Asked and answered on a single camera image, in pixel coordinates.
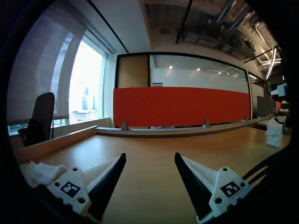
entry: office chair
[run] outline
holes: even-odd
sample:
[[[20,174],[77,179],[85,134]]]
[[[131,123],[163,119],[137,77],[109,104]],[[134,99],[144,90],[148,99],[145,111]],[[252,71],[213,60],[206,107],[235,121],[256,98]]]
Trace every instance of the office chair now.
[[[28,127],[18,130],[24,146],[30,146],[50,139],[54,101],[53,93],[44,93],[36,99]]]

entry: desk surface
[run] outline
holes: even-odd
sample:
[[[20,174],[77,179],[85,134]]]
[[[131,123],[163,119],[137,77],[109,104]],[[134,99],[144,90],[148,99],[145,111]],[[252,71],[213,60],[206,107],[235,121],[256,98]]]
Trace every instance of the desk surface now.
[[[283,146],[289,136],[283,137]],[[279,149],[254,128],[185,138],[92,136],[35,162],[82,170],[126,153],[127,163],[103,216],[106,223],[196,223],[196,213],[174,162],[175,152],[214,170],[244,175]]]

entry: fluorescent light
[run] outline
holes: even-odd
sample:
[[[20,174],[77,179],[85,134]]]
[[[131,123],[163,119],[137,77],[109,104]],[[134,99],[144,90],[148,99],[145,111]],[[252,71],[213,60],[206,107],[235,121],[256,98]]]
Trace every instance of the fluorescent light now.
[[[262,64],[262,65],[270,65],[271,64],[271,62],[267,62],[267,63],[265,63],[265,64]]]
[[[254,77],[253,75],[249,75],[251,78],[254,78],[254,79],[256,79],[256,77]]]
[[[274,49],[274,53],[272,52],[272,60],[271,60],[272,63],[270,65],[269,69],[268,69],[266,79],[268,79],[270,74],[271,74],[271,71],[272,71],[272,68],[273,68],[273,65],[274,65],[274,61],[275,61],[275,56],[276,56],[276,48]]]

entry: red panel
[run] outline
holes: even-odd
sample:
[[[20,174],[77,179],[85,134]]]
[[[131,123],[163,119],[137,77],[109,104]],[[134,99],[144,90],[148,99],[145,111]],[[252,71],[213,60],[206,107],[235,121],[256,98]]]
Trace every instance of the red panel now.
[[[250,117],[249,94],[190,87],[114,89],[114,125],[188,126]]]

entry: glass wall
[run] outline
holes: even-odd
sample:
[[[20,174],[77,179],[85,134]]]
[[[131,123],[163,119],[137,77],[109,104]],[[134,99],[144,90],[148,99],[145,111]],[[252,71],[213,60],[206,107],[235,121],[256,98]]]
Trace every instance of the glass wall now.
[[[245,71],[206,59],[150,56],[151,86],[198,87],[249,94]]]

